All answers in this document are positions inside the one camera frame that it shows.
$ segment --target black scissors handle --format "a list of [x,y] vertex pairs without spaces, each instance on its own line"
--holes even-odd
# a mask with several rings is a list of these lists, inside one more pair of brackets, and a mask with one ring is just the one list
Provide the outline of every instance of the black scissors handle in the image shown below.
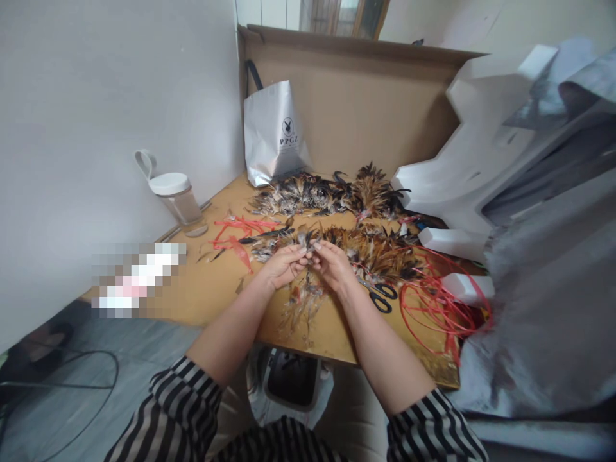
[[374,288],[381,292],[381,294],[383,294],[387,298],[390,298],[392,300],[396,300],[398,298],[398,293],[396,292],[396,289],[391,287],[389,284],[384,284],[380,282],[379,284],[375,284]]
[[374,303],[374,306],[376,306],[380,312],[385,314],[391,313],[391,305],[389,302],[375,291],[370,290],[370,300],[372,300],[372,303]]

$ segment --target person's left hand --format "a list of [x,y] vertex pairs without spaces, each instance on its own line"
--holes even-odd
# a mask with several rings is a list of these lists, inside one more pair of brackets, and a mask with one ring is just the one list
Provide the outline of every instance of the person's left hand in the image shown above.
[[306,247],[300,245],[283,247],[271,256],[259,274],[263,274],[275,289],[280,289],[304,270],[308,264],[305,256]]

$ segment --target cardboard box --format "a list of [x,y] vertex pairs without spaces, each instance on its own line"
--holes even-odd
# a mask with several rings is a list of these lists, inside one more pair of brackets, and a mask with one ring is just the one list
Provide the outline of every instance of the cardboard box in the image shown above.
[[[435,157],[459,125],[446,90],[480,53],[238,26],[244,61],[263,85],[290,80],[315,171],[350,175],[375,162],[388,176]],[[248,79],[248,93],[257,89]]]

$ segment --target hand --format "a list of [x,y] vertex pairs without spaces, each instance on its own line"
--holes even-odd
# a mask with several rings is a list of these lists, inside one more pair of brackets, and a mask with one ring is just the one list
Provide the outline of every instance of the hand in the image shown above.
[[305,258],[306,247],[292,245],[281,248],[274,253],[259,274],[274,289],[280,289],[295,279],[308,264]]
[[314,242],[315,254],[309,253],[312,267],[321,273],[326,283],[340,295],[357,284],[357,276],[344,250],[328,241]]

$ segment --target window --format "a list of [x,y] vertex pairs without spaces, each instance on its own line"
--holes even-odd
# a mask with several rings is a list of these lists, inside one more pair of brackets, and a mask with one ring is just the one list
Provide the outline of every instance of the window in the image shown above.
[[302,0],[300,30],[377,40],[388,6],[389,0]]

